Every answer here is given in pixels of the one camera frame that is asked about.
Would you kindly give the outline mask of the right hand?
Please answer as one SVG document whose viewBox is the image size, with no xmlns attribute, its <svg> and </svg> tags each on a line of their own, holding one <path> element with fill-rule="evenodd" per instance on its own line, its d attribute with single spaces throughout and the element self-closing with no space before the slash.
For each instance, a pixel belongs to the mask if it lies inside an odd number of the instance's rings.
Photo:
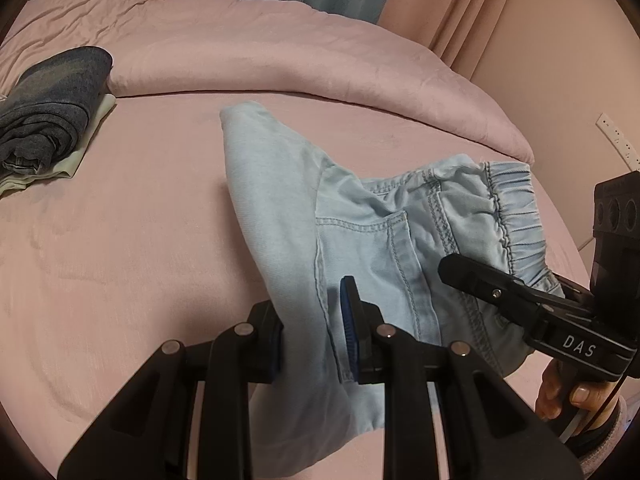
<svg viewBox="0 0 640 480">
<path fill-rule="evenodd" d="M 544 420 L 556 419 L 562 413 L 563 404 L 568 401 L 571 406 L 585 410 L 592 416 L 599 414 L 593 419 L 592 426 L 602 426 L 616 408 L 618 393 L 604 406 L 616 383 L 580 382 L 569 389 L 570 382 L 561 377 L 561 365 L 560 361 L 553 359 L 542 373 L 535 413 Z"/>
</svg>

